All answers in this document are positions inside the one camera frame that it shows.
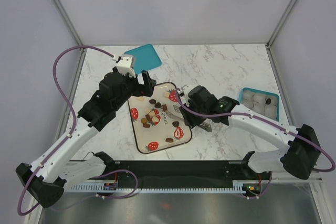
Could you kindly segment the dark heart chocolate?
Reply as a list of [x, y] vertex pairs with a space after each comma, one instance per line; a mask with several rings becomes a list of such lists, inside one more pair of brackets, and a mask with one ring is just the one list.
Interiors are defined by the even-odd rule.
[[162, 105], [161, 105], [161, 103], [157, 102], [157, 103], [154, 105], [154, 107], [155, 107], [155, 108], [161, 108]]
[[180, 125], [180, 123], [179, 123], [178, 121], [174, 121], [174, 122], [172, 123], [172, 125], [173, 125], [174, 127], [178, 127], [178, 126]]

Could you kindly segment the metal tongs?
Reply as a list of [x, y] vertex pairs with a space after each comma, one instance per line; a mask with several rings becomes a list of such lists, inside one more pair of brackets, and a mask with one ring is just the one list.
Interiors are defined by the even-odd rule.
[[171, 107], [167, 107], [167, 111], [163, 110], [163, 112], [175, 121], [183, 121], [190, 129], [198, 126], [206, 132], [212, 132], [212, 127], [209, 123], [205, 122], [205, 118], [186, 112], [184, 109], [181, 109], [180, 106], [172, 105]]

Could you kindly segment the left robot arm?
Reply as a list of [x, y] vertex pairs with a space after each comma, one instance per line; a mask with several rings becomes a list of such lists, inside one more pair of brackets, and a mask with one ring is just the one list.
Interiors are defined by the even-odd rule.
[[69, 133], [60, 137], [40, 158], [31, 164], [21, 163], [16, 174], [28, 191], [43, 208], [54, 205], [64, 191], [87, 179], [114, 175], [114, 160], [105, 152], [95, 153], [87, 161], [66, 168], [66, 164], [81, 147], [97, 135], [116, 112], [131, 97], [151, 97], [156, 80], [147, 71], [142, 72], [143, 84], [137, 76], [122, 74], [117, 68], [105, 75], [99, 89], [76, 114], [76, 122]]

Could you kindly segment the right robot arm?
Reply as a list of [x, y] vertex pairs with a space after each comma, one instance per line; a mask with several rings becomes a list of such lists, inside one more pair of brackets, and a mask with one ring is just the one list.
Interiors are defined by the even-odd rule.
[[320, 143], [314, 129], [280, 124], [254, 112], [227, 96], [218, 99], [203, 86], [184, 85], [178, 92], [185, 98], [180, 106], [186, 125], [199, 126], [209, 119], [214, 123], [236, 127], [249, 132], [276, 147], [275, 151], [251, 151], [240, 165], [240, 173], [252, 179], [263, 172], [284, 170], [306, 180], [320, 156]]

